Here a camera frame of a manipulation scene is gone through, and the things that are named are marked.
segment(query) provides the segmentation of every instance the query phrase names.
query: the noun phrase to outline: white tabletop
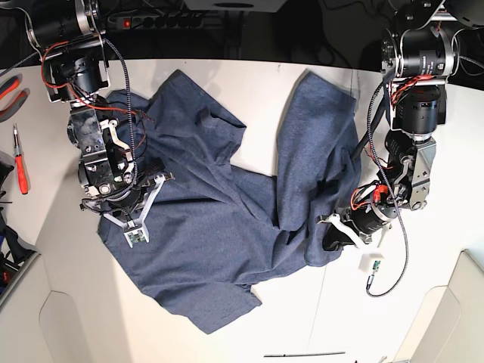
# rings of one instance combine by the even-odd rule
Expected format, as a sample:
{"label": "white tabletop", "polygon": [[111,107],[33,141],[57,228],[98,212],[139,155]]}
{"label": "white tabletop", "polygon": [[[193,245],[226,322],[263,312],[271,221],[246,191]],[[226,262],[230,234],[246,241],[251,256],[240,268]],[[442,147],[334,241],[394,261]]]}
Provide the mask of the white tabletop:
{"label": "white tabletop", "polygon": [[[128,67],[133,92],[147,98],[174,70],[186,72],[247,125],[232,163],[266,175],[275,171],[282,110],[305,70],[359,97],[355,121],[360,135],[369,97],[380,82],[378,73],[298,64],[131,60]],[[484,157],[482,93],[448,86],[448,124],[435,133],[437,156],[428,206],[403,213],[411,250],[401,286],[382,299],[367,297],[367,276],[358,271],[357,256],[349,247],[327,268],[304,268],[258,284],[253,291],[262,306],[206,336],[186,318],[170,315],[140,294],[104,248],[95,233],[98,217],[78,207],[83,192],[76,180],[78,152],[66,135],[69,107],[49,104],[38,67],[20,72],[31,95],[15,117],[0,125],[0,150],[12,154],[11,126],[17,123],[31,190],[21,195],[15,175],[9,178],[8,199],[14,203],[8,207],[8,221],[41,250],[51,288],[76,301],[95,361],[264,361],[264,354],[340,350],[348,352],[346,357],[323,361],[391,358],[425,293],[448,282],[461,248],[484,244],[479,211],[473,220],[466,216],[477,208],[470,196],[480,188],[479,178],[473,176]],[[111,89],[123,88],[118,62],[111,62],[110,78]],[[382,123],[375,135],[379,150],[387,129]],[[367,157],[363,161],[363,178],[373,179],[376,167]],[[401,271],[398,224],[386,247],[387,260],[372,287],[375,293],[390,286]]]}

